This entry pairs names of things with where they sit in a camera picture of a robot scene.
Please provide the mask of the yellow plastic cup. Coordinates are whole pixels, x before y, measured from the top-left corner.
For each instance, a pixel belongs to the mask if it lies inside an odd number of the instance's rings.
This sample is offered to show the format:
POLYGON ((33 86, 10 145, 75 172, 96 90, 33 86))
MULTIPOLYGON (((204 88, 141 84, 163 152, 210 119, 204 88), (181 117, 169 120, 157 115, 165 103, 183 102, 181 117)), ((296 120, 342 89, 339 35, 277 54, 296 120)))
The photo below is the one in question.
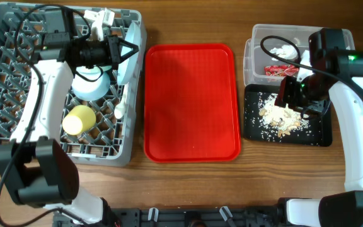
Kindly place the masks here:
POLYGON ((78 135, 90 130, 96 123, 96 115, 86 105, 75 106, 63 119, 62 128, 69 135, 78 135))

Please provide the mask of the green bowl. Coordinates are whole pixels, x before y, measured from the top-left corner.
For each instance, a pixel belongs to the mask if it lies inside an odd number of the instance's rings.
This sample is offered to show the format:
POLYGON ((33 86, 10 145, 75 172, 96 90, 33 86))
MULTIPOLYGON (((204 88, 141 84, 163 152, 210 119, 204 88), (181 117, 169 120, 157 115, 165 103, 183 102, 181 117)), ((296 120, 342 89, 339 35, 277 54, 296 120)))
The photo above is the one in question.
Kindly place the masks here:
POLYGON ((77 67, 76 71, 80 74, 100 74, 101 71, 108 71, 111 68, 111 66, 94 66, 93 68, 89 69, 86 66, 81 66, 77 67))

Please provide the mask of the white plastic spoon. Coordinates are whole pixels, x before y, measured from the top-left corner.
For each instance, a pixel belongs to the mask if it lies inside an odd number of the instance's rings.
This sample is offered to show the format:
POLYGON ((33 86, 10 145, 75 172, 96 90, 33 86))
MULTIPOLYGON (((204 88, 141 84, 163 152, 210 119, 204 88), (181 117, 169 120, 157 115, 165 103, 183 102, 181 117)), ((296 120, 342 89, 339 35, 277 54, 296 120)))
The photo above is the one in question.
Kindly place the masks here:
POLYGON ((118 120, 121 119, 125 115, 128 90, 129 90, 129 84, 127 83, 124 86, 124 90, 123 90, 120 102, 115 106, 114 116, 118 120))

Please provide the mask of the light blue plate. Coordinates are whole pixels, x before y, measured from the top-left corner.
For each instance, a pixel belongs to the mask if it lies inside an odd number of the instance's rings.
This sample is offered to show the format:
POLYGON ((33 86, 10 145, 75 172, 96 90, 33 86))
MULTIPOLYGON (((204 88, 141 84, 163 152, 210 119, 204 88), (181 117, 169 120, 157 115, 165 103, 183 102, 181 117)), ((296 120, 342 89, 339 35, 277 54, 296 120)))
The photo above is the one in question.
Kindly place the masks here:
MULTIPOLYGON (((137 22, 132 22, 126 32, 125 41, 137 45, 138 51, 140 51, 141 40, 141 28, 137 22)), ((118 65, 117 83, 119 85, 126 85, 130 81, 137 65, 138 51, 118 65)))

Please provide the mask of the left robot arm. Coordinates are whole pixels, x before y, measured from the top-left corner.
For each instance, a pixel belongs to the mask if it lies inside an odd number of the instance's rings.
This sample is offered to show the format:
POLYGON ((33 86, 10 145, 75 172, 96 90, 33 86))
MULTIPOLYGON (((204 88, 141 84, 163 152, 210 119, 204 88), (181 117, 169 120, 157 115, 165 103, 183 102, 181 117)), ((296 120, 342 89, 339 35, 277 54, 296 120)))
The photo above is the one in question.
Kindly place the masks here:
POLYGON ((79 185, 78 169, 59 144, 64 101, 78 67, 118 66, 140 48, 110 35, 77 36, 76 10, 45 4, 48 31, 26 63, 32 81, 25 109, 8 144, 0 146, 0 190, 17 205, 59 212, 84 226, 120 226, 105 199, 79 185))

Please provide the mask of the light blue small bowl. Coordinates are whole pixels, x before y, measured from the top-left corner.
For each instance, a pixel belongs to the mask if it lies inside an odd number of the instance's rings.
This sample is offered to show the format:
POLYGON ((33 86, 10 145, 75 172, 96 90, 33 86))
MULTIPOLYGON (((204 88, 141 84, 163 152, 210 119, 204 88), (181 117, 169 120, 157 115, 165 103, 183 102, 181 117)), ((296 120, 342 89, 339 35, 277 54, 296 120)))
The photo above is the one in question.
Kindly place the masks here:
POLYGON ((110 77, 107 73, 103 73, 97 81, 89 82, 76 75, 71 87, 76 97, 84 101, 95 101, 108 92, 110 77))

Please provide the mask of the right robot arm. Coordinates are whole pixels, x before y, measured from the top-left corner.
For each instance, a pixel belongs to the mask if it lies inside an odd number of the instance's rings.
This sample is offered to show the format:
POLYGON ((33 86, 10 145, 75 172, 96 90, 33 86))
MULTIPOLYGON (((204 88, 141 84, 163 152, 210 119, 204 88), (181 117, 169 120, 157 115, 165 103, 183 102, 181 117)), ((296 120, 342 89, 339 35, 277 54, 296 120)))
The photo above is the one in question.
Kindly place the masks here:
POLYGON ((341 29, 309 36, 307 69, 298 81, 285 77, 276 105, 306 113, 332 102, 345 156, 345 192, 321 199, 287 199, 285 221, 298 226, 363 226, 363 51, 348 50, 341 29))

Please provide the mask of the red snack wrapper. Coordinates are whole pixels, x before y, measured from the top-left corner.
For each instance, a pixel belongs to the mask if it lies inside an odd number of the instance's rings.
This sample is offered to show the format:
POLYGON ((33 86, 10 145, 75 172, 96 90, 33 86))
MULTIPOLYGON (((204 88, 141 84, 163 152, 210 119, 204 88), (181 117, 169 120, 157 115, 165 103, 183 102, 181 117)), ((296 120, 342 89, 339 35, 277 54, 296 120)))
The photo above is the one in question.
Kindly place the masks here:
POLYGON ((266 76, 295 76, 299 69, 292 64, 280 65, 280 66, 265 66, 266 76))

